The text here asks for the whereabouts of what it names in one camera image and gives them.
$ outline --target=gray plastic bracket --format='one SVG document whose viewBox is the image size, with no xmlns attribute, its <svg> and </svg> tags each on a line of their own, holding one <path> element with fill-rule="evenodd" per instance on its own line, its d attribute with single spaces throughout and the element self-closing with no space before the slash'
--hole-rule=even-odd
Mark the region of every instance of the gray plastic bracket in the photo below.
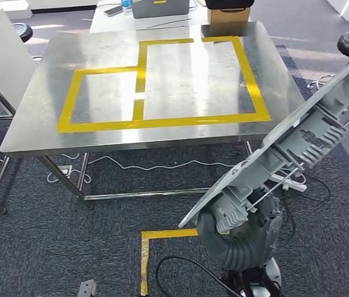
<svg viewBox="0 0 349 297">
<path fill-rule="evenodd" d="M 310 99 L 268 133 L 262 148 L 253 152 L 215 183 L 179 226 L 209 207 L 220 233 L 247 220 L 247 197 L 285 166 L 291 171 L 311 168 L 333 150 L 349 123 L 349 64 Z"/>
<path fill-rule="evenodd" d="M 87 280 L 81 283 L 77 297 L 95 297 L 95 294 L 96 283 L 94 280 Z"/>
</svg>

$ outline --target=stainless steel tabletop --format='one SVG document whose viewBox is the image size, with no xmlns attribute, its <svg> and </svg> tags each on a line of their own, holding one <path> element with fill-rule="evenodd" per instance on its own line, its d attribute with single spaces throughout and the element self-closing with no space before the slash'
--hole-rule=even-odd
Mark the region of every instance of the stainless steel tabletop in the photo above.
<svg viewBox="0 0 349 297">
<path fill-rule="evenodd" d="M 10 157 L 262 139 L 303 98 L 261 23 L 57 35 Z"/>
</svg>

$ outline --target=laptop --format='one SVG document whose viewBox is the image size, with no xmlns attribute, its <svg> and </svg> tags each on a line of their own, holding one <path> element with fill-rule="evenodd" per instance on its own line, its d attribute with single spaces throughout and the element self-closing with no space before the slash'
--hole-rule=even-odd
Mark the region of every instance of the laptop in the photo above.
<svg viewBox="0 0 349 297">
<path fill-rule="evenodd" d="M 132 11 L 135 19 L 188 14 L 189 0 L 132 0 Z"/>
</svg>

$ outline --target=smartphone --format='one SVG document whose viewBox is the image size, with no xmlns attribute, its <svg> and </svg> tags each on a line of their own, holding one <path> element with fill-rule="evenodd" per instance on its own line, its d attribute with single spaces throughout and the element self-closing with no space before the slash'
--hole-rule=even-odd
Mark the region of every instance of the smartphone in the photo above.
<svg viewBox="0 0 349 297">
<path fill-rule="evenodd" d="M 122 12 L 122 6 L 117 6 L 112 9 L 105 11 L 105 14 L 108 17 L 112 17 L 116 14 L 120 14 Z"/>
</svg>

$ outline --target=white desk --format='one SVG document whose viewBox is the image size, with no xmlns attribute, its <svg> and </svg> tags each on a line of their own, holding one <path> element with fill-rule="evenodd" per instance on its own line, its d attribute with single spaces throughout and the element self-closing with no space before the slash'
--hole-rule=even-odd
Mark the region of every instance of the white desk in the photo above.
<svg viewBox="0 0 349 297">
<path fill-rule="evenodd" d="M 191 25 L 208 25 L 207 8 L 195 1 L 197 8 L 190 9 L 189 14 L 171 15 L 169 17 L 151 17 L 148 19 L 135 19 L 132 16 L 126 17 L 123 14 L 117 14 L 113 17 L 105 15 L 108 9 L 118 6 L 120 0 L 99 1 L 93 15 L 89 33 L 113 32 L 124 30 L 141 30 L 148 28 L 172 28 Z M 194 1 L 191 1 L 190 6 L 194 6 Z"/>
</svg>

